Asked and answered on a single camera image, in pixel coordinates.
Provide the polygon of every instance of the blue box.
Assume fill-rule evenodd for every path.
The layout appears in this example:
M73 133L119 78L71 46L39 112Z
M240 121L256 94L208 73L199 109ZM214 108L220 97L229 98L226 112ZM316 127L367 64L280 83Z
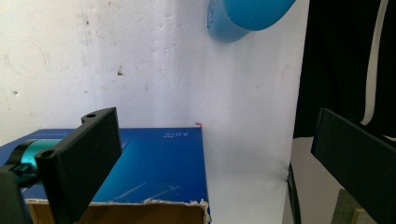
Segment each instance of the blue box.
M0 147L0 164L25 140L72 131L39 130L10 142ZM120 138L122 155L79 223L210 222L201 128L120 129ZM43 186L23 196L35 223L51 223Z

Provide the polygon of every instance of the white strap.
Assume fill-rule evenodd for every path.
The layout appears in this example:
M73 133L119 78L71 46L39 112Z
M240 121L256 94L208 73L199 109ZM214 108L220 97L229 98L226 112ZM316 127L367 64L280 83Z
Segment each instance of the white strap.
M367 125L370 122L370 120L373 118L375 110L376 70L378 65L379 41L381 38L382 24L384 23L387 5L388 0L382 0L379 5L378 14L376 16L373 42L370 51L369 65L367 68L366 105L364 109L364 117L361 121L361 124L363 125Z

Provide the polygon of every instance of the black plastic bracket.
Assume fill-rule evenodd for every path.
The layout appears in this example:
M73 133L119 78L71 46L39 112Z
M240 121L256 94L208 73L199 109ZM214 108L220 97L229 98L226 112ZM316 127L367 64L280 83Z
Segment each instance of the black plastic bracket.
M81 120L82 125L65 139L35 154L38 177L58 224L81 218L122 152L115 107L92 112ZM38 178L24 180L19 173L29 168L21 164L21 157L33 141L16 147L0 167L0 223L32 223L20 188L30 187Z
M115 107L81 120L55 147L35 155L56 223L80 219L122 152Z

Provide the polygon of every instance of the white wall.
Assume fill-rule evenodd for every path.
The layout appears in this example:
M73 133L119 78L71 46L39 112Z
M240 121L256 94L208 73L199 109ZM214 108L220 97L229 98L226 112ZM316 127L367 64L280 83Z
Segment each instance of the white wall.
M202 122L214 223L280 223L308 0L233 44L207 5L1 1L0 144L108 106L121 127Z

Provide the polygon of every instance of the brown cardboard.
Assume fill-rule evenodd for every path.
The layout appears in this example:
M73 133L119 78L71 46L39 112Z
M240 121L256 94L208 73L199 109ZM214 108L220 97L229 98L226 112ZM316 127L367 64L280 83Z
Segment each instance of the brown cardboard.
M35 224L55 224L48 203L28 202ZM78 224L203 224L204 203L91 204Z

